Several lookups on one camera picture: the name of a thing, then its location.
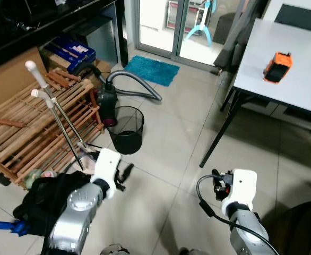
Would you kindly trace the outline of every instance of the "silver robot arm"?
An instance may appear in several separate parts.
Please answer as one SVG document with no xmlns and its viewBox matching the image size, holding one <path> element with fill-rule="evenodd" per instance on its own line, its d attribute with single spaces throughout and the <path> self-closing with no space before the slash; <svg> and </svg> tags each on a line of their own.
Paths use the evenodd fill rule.
<svg viewBox="0 0 311 255">
<path fill-rule="evenodd" d="M 222 201 L 222 213 L 229 218 L 225 220 L 215 214 L 208 203 L 201 197 L 199 184 L 206 178 L 213 178 L 216 199 Z M 252 201 L 256 194 L 257 174 L 254 171 L 234 169 L 227 174 L 206 175 L 197 183 L 200 206 L 209 217 L 230 225 L 230 242 L 238 255 L 279 255 L 268 242 L 269 236 L 262 226 L 257 214 L 252 212 Z"/>
<path fill-rule="evenodd" d="M 81 254 L 97 208 L 104 198 L 112 198 L 117 189 L 115 176 L 120 159 L 117 152 L 101 150 L 91 183 L 74 190 L 67 198 L 66 209 L 48 239 L 50 254 Z"/>
<path fill-rule="evenodd" d="M 230 193 L 222 200 L 222 212 L 231 222 L 261 235 L 265 239 L 269 236 L 252 212 L 252 201 L 256 194 L 257 174 L 254 171 L 235 169 L 233 171 Z M 233 227 L 230 242 L 239 255 L 272 255 L 275 254 L 262 240 L 242 229 Z"/>
</svg>

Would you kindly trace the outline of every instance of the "blue rug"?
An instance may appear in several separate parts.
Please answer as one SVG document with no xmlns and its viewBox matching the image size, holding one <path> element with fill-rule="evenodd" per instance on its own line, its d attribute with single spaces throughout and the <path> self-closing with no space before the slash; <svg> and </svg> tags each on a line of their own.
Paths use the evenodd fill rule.
<svg viewBox="0 0 311 255">
<path fill-rule="evenodd" d="M 141 56 L 134 56 L 125 67 L 125 70 L 135 73 L 144 80 L 168 87 L 177 75 L 179 66 Z"/>
</svg>

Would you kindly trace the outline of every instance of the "blue tool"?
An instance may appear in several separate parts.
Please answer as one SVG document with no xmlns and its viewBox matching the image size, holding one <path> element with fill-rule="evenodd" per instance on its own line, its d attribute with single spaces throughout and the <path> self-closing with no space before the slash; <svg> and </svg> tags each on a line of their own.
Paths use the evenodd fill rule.
<svg viewBox="0 0 311 255">
<path fill-rule="evenodd" d="M 24 220 L 15 220 L 14 222 L 0 222 L 0 230 L 10 230 L 13 234 L 19 236 L 27 235 L 30 226 Z"/>
<path fill-rule="evenodd" d="M 208 40 L 208 43 L 209 43 L 209 47 L 211 47 L 211 44 L 212 44 L 211 35 L 210 35 L 210 32 L 209 32 L 207 26 L 205 25 L 206 17 L 208 15 L 208 10 L 210 8 L 210 2 L 211 2 L 210 0 L 207 0 L 205 2 L 205 7 L 204 7 L 204 13 L 203 13 L 202 21 L 200 22 L 199 25 L 196 25 L 193 29 L 191 29 L 191 31 L 186 36 L 185 40 L 190 38 L 190 36 L 193 35 L 195 32 L 197 32 L 198 30 L 199 31 L 204 31 L 205 35 L 206 35 L 206 38 Z M 215 12 L 216 7 L 217 7 L 217 0 L 213 0 L 211 13 Z"/>
</svg>

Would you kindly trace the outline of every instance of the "black bag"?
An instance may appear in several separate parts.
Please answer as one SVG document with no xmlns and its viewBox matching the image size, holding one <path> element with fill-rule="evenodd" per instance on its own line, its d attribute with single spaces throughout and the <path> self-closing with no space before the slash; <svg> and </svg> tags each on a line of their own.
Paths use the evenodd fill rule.
<svg viewBox="0 0 311 255">
<path fill-rule="evenodd" d="M 54 203 L 56 189 L 63 175 L 65 174 L 60 174 L 56 178 L 36 179 L 31 190 L 23 198 L 22 204 L 14 209 L 14 217 L 25 220 L 30 226 L 29 234 L 44 236 L 47 218 L 49 213 L 51 213 L 48 226 L 48 233 L 50 233 L 55 221 L 66 207 L 68 195 L 73 190 L 90 182 L 90 175 L 83 174 L 82 172 L 77 171 L 73 174 L 66 174 L 58 192 L 57 201 L 50 212 L 51 206 Z"/>
</svg>

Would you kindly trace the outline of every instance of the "wastebasket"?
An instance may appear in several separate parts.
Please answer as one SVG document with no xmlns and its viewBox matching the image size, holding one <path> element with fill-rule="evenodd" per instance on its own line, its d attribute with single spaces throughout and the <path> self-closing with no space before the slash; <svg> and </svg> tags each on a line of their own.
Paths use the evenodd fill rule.
<svg viewBox="0 0 311 255">
<path fill-rule="evenodd" d="M 132 106 L 115 109 L 116 125 L 107 127 L 113 145 L 121 154 L 136 153 L 142 144 L 144 115 Z"/>
</svg>

